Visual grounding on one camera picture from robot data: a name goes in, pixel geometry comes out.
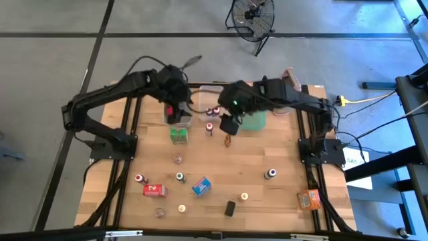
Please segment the concrete floor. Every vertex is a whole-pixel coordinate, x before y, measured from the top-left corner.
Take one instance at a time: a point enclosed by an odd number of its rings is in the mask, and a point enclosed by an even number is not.
[[[0,32],[97,32],[107,2],[3,0]],[[419,14],[415,0],[400,3],[409,19]],[[233,32],[224,27],[229,4],[227,0],[116,1],[107,32]],[[277,0],[275,4],[277,33],[407,32],[391,2]],[[426,19],[421,20],[415,31],[426,34],[426,24]],[[78,92],[94,41],[0,38],[0,130],[5,134],[0,144],[26,156],[24,161],[0,162],[0,233],[30,229],[64,133],[60,107]],[[254,49],[255,44],[240,38],[104,39],[89,90],[120,78],[141,55],[180,65],[202,54],[203,59],[187,70],[191,82],[260,80],[263,75],[279,76],[292,66],[302,84],[323,84],[330,99],[343,94],[350,100],[387,93],[361,90],[361,82],[393,81],[423,65],[410,39],[270,39],[257,58],[251,55]],[[136,67],[150,68],[159,66],[146,60]],[[360,107],[350,105],[339,111],[345,115]],[[101,113],[98,108],[90,114],[99,119]],[[358,135],[402,114],[398,97],[392,96],[342,120],[340,129]],[[413,139],[404,120],[361,139],[361,143],[397,151],[413,145]],[[85,145],[73,141],[47,228],[73,226],[89,152]],[[353,200],[352,206],[358,229],[366,234],[397,237],[395,229],[403,226],[398,205]],[[412,218],[421,218],[417,208],[413,212]],[[417,228],[413,238],[428,239],[425,227]]]

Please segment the white paper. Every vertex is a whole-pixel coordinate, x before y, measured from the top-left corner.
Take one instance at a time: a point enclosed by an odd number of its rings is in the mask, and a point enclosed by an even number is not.
[[[361,164],[364,164],[364,160],[361,157],[360,150],[343,148],[343,153],[345,155],[345,160],[346,160],[345,167],[343,168],[344,171],[346,171],[347,169],[351,169],[353,167],[359,166]],[[364,158],[366,159],[366,161],[369,162],[368,152],[362,151],[362,154],[364,155]],[[371,177],[365,177],[355,181],[350,181],[346,184],[353,187],[360,187],[360,188],[365,188],[370,190],[373,189]]]

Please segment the teal container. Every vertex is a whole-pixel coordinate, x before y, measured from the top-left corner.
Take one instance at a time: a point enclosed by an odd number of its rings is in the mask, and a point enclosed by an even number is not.
[[[242,125],[239,130],[261,131],[266,126],[266,111],[259,111],[252,115],[245,115],[242,118]]]

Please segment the wooden table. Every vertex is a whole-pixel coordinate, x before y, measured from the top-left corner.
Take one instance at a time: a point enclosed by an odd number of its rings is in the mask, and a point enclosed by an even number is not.
[[[325,97],[322,86],[309,86],[311,95]],[[192,97],[195,106],[197,94]],[[125,99],[107,104],[102,123],[119,127]],[[130,165],[126,194],[120,217],[121,228],[160,230],[209,230],[243,232],[313,232],[309,211],[298,208],[296,194],[308,188],[304,166],[300,163],[297,139],[299,126],[296,111],[286,116],[267,113],[267,124],[260,132],[240,131],[225,147],[226,134],[215,125],[213,136],[205,134],[205,123],[193,116],[188,145],[173,145],[169,127],[163,124],[163,106],[147,96],[143,98],[136,134],[139,136],[135,159]],[[174,164],[171,156],[180,153],[183,162]],[[76,224],[86,221],[106,194],[112,162],[101,161],[88,172]],[[271,180],[264,173],[274,168],[278,174]],[[183,172],[185,184],[175,179]],[[135,182],[136,174],[143,174],[150,183],[168,188],[167,198],[142,195],[142,185]],[[206,177],[211,191],[197,198],[191,187]],[[343,172],[335,166],[324,165],[328,197],[337,212],[351,228],[356,228]],[[246,202],[238,202],[242,193],[249,194]],[[224,215],[227,201],[237,202],[232,218]],[[185,204],[189,212],[181,214],[178,206]],[[116,207],[110,207],[108,223]],[[163,208],[165,218],[154,216],[155,208]],[[323,211],[320,223],[326,229]]]

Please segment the blue box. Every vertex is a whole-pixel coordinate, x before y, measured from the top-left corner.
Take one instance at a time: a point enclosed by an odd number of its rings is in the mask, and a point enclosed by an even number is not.
[[[192,187],[192,189],[198,197],[201,197],[211,189],[211,183],[206,177],[203,177]]]

